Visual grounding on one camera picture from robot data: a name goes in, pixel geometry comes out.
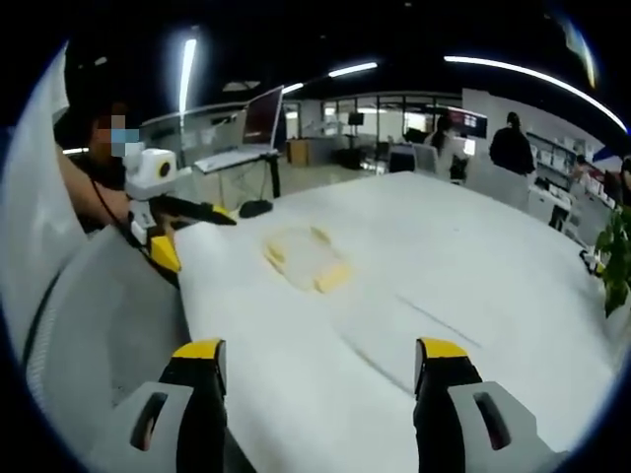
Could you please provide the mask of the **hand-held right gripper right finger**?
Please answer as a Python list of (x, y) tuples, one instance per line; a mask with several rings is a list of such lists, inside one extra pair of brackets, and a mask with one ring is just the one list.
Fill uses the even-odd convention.
[(451, 341), (416, 341), (414, 395), (420, 472), (553, 472), (568, 456), (553, 451), (526, 406), (483, 380)]

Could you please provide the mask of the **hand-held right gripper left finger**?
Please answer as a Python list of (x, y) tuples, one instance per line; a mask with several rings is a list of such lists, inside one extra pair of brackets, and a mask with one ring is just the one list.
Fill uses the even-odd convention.
[(178, 348), (157, 381), (114, 409), (91, 450), (93, 472), (222, 472), (226, 342)]

